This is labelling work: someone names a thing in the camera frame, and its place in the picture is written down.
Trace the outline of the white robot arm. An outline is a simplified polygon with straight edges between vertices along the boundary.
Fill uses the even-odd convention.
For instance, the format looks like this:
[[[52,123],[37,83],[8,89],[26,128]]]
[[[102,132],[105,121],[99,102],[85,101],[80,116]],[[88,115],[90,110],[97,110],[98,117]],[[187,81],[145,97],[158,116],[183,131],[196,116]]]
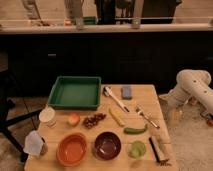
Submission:
[[[168,124],[176,125],[180,119],[182,107],[190,102],[195,105],[199,102],[204,111],[201,115],[209,120],[213,115],[213,88],[209,87],[212,77],[206,70],[184,69],[176,75],[176,85],[167,94],[160,98],[167,102]]]

